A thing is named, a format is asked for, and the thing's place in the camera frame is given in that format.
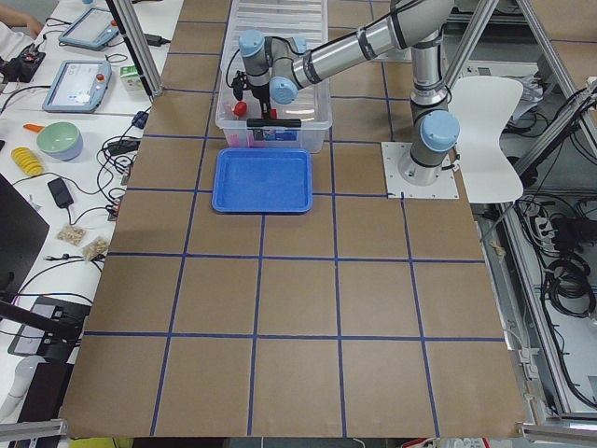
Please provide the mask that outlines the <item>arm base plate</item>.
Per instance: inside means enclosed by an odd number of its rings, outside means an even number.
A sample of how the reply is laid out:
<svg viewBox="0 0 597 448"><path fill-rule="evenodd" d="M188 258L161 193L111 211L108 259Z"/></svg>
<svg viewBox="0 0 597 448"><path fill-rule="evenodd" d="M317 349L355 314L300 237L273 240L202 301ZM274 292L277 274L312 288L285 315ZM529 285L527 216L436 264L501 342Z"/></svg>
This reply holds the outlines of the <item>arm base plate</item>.
<svg viewBox="0 0 597 448"><path fill-rule="evenodd" d="M411 143L382 142L386 194L394 199L458 200L454 168L446 155L437 167L418 165L410 156Z"/></svg>

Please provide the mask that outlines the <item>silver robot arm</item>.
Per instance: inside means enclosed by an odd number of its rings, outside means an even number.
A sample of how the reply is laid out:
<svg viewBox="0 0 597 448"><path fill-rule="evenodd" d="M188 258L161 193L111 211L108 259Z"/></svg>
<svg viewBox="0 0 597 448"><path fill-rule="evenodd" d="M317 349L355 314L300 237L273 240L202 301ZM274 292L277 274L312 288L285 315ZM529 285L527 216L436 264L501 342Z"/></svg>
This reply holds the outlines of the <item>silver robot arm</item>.
<svg viewBox="0 0 597 448"><path fill-rule="evenodd" d="M313 49L299 38L247 30L238 39L243 70L229 87L237 100L250 91L260 104L258 123L270 125L277 121L271 113L273 103L289 105L302 89L393 49L409 49L413 139L398 170L411 185L430 186L460 132L457 118L448 110L451 92L440 68L443 25L452 8L451 1L394 1L377 20Z"/></svg>

